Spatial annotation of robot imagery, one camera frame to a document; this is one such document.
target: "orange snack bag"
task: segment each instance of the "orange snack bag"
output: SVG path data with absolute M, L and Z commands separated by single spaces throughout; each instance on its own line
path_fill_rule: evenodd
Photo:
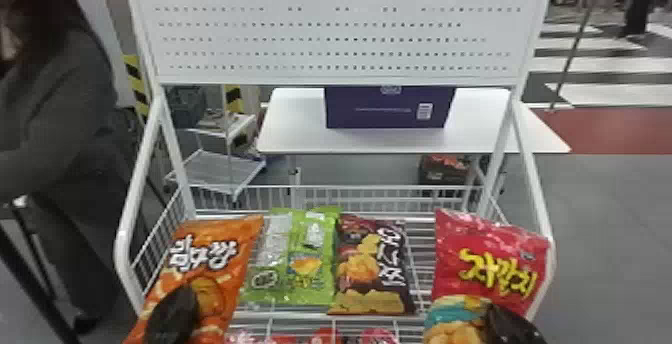
M 222 343 L 263 222 L 263 216 L 250 215 L 182 224 L 173 236 L 166 264 L 124 343 L 143 344 L 147 322 L 156 305 L 185 284 L 196 293 L 200 313 L 189 344 Z

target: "pegboard panel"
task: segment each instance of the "pegboard panel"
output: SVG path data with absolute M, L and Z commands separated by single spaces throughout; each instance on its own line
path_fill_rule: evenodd
M 546 3 L 131 0 L 160 82 L 240 84 L 515 84 Z

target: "crosswalk stripe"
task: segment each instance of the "crosswalk stripe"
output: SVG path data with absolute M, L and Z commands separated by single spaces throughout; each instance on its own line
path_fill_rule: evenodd
M 648 31 L 657 34 L 658 36 L 667 37 L 672 40 L 672 28 L 661 24 L 649 24 Z
M 537 49 L 566 49 L 569 50 L 574 44 L 573 38 L 540 38 L 537 40 Z M 587 38 L 579 42 L 579 49 L 620 49 L 620 50 L 643 50 L 642 45 L 638 45 L 627 40 L 616 40 L 611 38 Z
M 531 72 L 560 72 L 567 57 L 537 57 L 530 65 Z M 570 72 L 590 73 L 670 73 L 672 58 L 651 57 L 579 57 L 572 61 Z
M 563 84 L 560 95 L 572 105 L 672 106 L 672 84 Z
M 544 25 L 541 27 L 541 32 L 578 32 L 579 31 L 579 25 L 578 24 L 553 24 L 553 23 L 544 23 Z M 592 26 L 586 26 L 583 30 L 584 33 L 602 33 L 602 31 L 599 28 L 595 28 Z

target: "white table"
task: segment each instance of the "white table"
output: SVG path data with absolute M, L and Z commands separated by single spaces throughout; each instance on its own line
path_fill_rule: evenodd
M 257 148 L 282 155 L 491 153 L 509 94 L 501 88 L 457 89 L 441 129 L 328 129 L 322 88 L 278 88 L 271 96 Z M 532 152 L 569 152 L 569 146 L 529 108 L 525 113 Z M 513 134 L 506 152 L 518 152 Z

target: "woman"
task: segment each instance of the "woman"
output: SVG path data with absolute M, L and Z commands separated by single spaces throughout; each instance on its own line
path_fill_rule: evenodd
M 0 45 L 0 203 L 36 203 L 86 333 L 120 291 L 112 249 L 128 171 L 110 125 L 110 65 L 76 0 L 0 0 Z

